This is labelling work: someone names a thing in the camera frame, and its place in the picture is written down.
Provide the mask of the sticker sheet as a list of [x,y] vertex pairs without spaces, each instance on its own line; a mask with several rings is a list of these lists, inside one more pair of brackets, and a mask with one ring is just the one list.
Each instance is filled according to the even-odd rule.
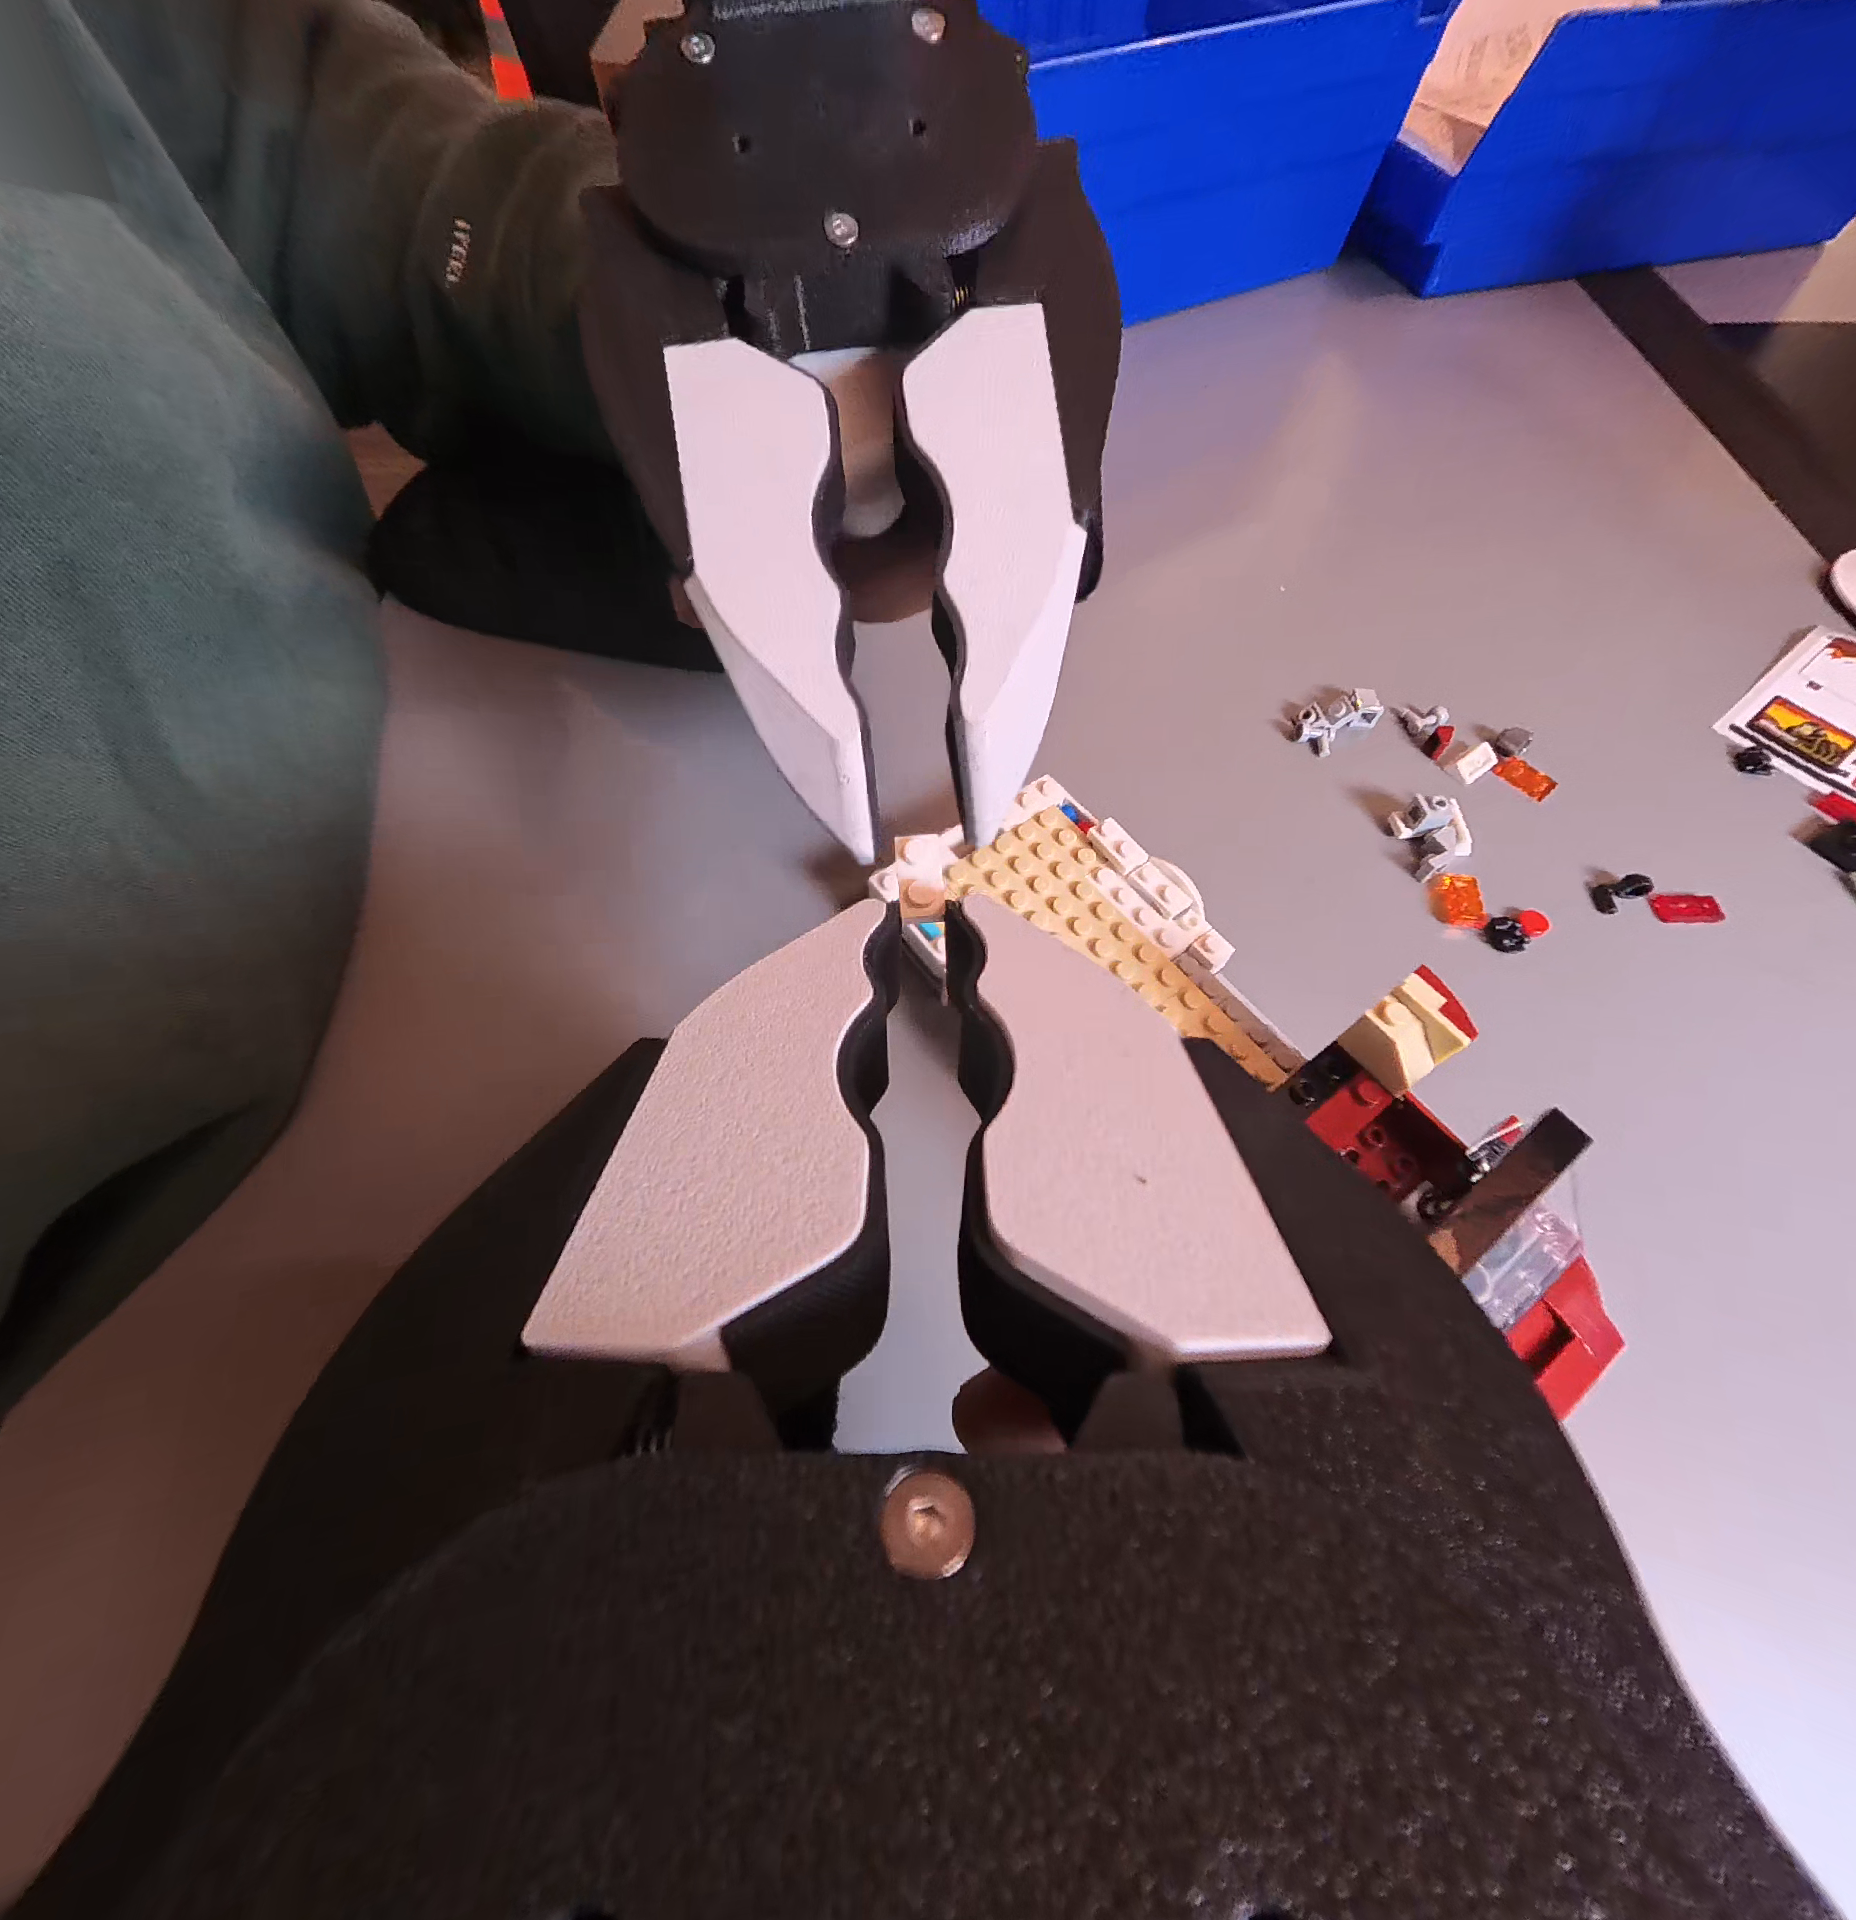
[[1717,726],[1792,779],[1856,804],[1856,637],[1807,631]]

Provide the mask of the white printed paper sheet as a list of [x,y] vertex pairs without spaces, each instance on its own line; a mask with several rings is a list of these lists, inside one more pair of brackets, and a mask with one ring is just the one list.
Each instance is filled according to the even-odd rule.
[[1458,3],[1398,138],[1461,173],[1570,3]]

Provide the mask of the black oval pad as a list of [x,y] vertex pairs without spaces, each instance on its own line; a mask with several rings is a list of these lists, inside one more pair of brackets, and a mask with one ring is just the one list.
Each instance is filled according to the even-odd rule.
[[367,569],[381,598],[450,628],[722,673],[678,617],[672,558],[614,467],[509,443],[432,462],[378,518]]

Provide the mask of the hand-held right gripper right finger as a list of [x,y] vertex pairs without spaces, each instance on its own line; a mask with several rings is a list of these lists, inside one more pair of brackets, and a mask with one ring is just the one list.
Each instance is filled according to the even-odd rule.
[[989,896],[947,921],[982,1243],[1148,1361],[1318,1357],[1330,1328],[1181,1033]]

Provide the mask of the toy brick truck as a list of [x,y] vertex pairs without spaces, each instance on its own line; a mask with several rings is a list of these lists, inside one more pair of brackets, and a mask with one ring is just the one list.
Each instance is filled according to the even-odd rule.
[[1100,896],[1088,846],[1100,817],[1037,777],[1014,795],[994,842],[972,846],[960,830],[902,836],[867,889],[899,906],[908,953],[940,989],[947,910],[989,896],[1110,971],[1181,1038],[1216,1044],[1285,1098],[1330,1152],[1426,1229],[1538,1396],[1567,1419],[1625,1347],[1565,1197],[1589,1137],[1548,1111],[1466,1145],[1426,1108],[1420,1086],[1477,1038],[1464,998],[1427,967],[1302,1060],[1224,971],[1184,971]]

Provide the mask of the person's left forearm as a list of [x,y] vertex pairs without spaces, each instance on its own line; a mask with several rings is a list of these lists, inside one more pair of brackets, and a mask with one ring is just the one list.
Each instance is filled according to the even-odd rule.
[[610,462],[579,346],[598,113],[506,106],[386,3],[76,3],[339,426]]

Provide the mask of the person's torso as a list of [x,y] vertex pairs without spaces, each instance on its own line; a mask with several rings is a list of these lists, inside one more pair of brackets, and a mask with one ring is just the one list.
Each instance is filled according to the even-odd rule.
[[362,896],[367,510],[160,148],[0,182],[0,1422],[284,1129]]

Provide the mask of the pile of small loose bricks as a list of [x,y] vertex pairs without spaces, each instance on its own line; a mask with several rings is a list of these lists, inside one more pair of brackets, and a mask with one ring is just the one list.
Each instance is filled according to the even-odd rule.
[[[1366,688],[1331,691],[1285,717],[1285,734],[1311,756],[1325,761],[1340,742],[1370,737],[1384,717],[1394,717],[1405,742],[1449,784],[1472,785],[1497,777],[1517,795],[1542,804],[1557,793],[1557,779],[1542,774],[1533,761],[1533,734],[1500,729],[1474,742],[1464,742],[1443,704],[1388,708]],[[1388,813],[1384,833],[1413,854],[1416,881],[1430,881],[1458,871],[1472,855],[1472,830],[1458,795],[1426,793],[1408,807]]]

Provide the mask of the blue storage bin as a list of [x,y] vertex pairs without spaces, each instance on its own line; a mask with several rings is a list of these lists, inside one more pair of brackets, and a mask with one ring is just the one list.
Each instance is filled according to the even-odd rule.
[[1148,323],[1338,259],[1452,3],[979,3]]
[[1394,142],[1350,247],[1449,297],[1818,247],[1856,217],[1856,3],[1570,11],[1472,154]]

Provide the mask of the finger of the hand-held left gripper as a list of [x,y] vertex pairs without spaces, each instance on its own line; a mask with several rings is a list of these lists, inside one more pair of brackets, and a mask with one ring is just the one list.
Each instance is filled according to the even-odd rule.
[[872,861],[864,708],[821,510],[841,481],[828,394],[742,340],[662,350],[688,538],[687,598],[803,807]]
[[1050,726],[1084,561],[1040,307],[962,311],[905,363],[899,398],[941,499],[950,763],[966,839],[989,845]]

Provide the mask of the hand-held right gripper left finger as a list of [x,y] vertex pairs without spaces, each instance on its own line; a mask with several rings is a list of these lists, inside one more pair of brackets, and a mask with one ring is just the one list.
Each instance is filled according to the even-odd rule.
[[845,1373],[886,1319],[899,918],[861,899],[666,1038],[524,1344],[672,1371]]

